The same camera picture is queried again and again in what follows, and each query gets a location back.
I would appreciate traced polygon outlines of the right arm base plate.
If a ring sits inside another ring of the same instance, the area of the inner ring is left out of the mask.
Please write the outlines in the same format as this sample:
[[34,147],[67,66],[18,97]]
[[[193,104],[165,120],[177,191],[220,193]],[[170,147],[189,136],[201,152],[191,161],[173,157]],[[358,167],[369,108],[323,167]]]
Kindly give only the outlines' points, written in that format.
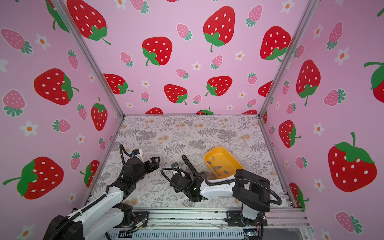
[[225,222],[228,223],[229,227],[266,227],[268,225],[267,218],[264,212],[258,212],[257,217],[247,219],[243,216],[241,211],[227,211]]

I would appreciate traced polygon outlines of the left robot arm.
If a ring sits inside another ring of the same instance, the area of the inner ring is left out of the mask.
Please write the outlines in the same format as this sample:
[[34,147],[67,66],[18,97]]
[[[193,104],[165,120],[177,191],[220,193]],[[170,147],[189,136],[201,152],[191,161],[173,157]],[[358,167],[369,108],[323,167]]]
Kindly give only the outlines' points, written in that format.
[[128,153],[123,145],[119,146],[120,155],[128,157],[122,160],[123,167],[118,178],[106,186],[105,192],[84,207],[73,211],[68,216],[57,216],[49,224],[44,235],[45,240],[97,240],[107,236],[114,227],[128,228],[131,234],[146,224],[147,212],[133,212],[126,199],[145,175],[160,167],[160,157],[143,161],[143,152],[133,150]]

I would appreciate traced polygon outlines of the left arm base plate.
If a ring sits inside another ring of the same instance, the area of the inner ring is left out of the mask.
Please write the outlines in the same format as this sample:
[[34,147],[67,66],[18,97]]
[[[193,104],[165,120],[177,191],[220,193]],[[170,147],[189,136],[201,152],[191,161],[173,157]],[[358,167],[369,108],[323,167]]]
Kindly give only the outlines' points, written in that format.
[[140,228],[146,228],[148,224],[150,212],[125,212],[123,221],[115,228],[134,228],[137,224],[141,224]]

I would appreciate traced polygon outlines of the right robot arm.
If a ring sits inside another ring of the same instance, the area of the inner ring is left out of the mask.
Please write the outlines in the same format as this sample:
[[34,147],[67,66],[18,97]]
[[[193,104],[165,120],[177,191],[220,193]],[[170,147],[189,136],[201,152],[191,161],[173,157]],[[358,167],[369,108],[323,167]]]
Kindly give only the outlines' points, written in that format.
[[263,220],[263,214],[271,210],[271,204],[281,205],[280,196],[270,188],[270,181],[243,169],[230,177],[208,180],[206,173],[191,178],[188,172],[178,168],[162,168],[162,176],[176,193],[184,193],[189,201],[200,202],[217,197],[233,197],[242,203],[241,216],[245,220]]

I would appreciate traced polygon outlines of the black stapler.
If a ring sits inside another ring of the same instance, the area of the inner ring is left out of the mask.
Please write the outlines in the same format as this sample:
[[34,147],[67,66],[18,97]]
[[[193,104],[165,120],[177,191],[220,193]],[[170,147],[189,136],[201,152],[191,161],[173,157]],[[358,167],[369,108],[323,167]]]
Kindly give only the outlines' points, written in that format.
[[196,170],[196,168],[192,165],[190,160],[187,158],[187,156],[186,155],[182,155],[182,159],[183,159],[184,163],[188,166],[188,168],[191,170],[193,176],[196,177],[199,173]]

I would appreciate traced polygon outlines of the aluminium frame rail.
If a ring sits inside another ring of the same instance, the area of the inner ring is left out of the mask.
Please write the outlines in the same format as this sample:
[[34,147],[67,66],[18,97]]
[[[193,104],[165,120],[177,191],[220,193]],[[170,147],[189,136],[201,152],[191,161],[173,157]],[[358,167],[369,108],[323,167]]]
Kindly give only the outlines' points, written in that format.
[[315,232],[304,212],[298,209],[275,208],[265,213],[266,227],[229,227],[227,211],[219,209],[138,209],[150,212],[146,228],[128,234],[128,228],[112,228],[97,240],[315,240]]

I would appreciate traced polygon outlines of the yellow plastic tray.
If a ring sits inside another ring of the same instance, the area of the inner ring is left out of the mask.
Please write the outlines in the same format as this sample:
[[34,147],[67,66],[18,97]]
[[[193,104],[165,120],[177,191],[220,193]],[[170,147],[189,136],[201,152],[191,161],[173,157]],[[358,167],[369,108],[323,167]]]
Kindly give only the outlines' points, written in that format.
[[223,147],[215,147],[205,154],[205,163],[212,171],[216,179],[224,179],[236,174],[239,169],[244,167],[233,157],[233,155]]

